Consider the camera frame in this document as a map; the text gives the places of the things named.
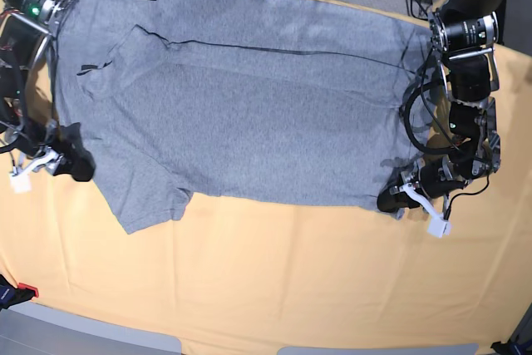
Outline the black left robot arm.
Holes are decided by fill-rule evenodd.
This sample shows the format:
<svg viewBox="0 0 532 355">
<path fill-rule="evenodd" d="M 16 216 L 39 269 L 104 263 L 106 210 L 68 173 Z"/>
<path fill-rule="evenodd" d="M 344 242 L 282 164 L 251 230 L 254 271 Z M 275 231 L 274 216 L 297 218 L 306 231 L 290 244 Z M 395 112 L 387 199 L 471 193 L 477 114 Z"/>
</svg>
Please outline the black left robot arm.
<svg viewBox="0 0 532 355">
<path fill-rule="evenodd" d="M 453 200 L 467 185 L 488 179 L 500 168 L 500 136 L 496 125 L 494 91 L 500 80 L 495 62 L 495 44 L 502 28 L 496 10 L 504 0 L 432 0 L 428 22 L 431 49 L 422 70 L 431 62 L 438 76 L 422 77 L 402 111 L 406 134 L 427 162 L 416 160 L 402 171 L 377 198 L 383 213 L 423 207 L 443 198 L 447 219 Z M 411 109 L 426 91 L 440 87 L 449 101 L 448 126 L 440 129 L 447 147 L 431 148 L 415 136 Z"/>
</svg>

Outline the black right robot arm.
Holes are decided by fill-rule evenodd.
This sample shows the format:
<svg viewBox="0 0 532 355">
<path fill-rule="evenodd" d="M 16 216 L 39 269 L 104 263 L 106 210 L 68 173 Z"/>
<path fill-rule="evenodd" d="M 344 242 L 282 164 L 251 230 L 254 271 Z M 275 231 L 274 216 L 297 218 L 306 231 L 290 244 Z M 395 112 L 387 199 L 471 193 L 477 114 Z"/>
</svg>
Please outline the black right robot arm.
<svg viewBox="0 0 532 355">
<path fill-rule="evenodd" d="M 69 175 L 78 182 L 92 179 L 95 168 L 89 156 L 62 137 L 55 116 L 44 123 L 29 112 L 27 93 L 38 67 L 48 65 L 56 79 L 56 40 L 62 14 L 76 0 L 2 0 L 1 10 L 1 152 L 18 150 L 22 159 L 12 163 L 13 182 L 23 182 L 32 172 Z"/>
</svg>

